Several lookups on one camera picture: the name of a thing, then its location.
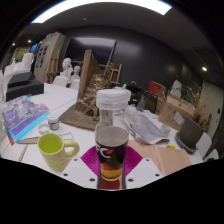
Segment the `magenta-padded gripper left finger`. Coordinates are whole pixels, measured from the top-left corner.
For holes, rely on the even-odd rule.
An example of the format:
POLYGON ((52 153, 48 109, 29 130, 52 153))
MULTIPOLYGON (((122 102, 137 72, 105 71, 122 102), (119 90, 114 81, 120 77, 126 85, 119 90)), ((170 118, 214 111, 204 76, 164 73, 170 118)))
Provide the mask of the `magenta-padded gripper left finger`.
POLYGON ((96 147, 88 149, 81 157, 74 157, 63 170, 61 177, 84 188, 99 186, 100 163, 96 147))

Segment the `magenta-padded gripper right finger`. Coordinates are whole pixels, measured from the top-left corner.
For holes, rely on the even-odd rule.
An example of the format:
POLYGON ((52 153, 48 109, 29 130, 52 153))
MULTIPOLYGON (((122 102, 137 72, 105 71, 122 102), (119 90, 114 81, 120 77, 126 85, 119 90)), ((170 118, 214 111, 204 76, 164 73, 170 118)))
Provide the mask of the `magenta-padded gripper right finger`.
POLYGON ((140 188, 162 177, 163 174, 151 158, 143 158, 132 147, 127 147, 122 177, 125 189, 140 188))

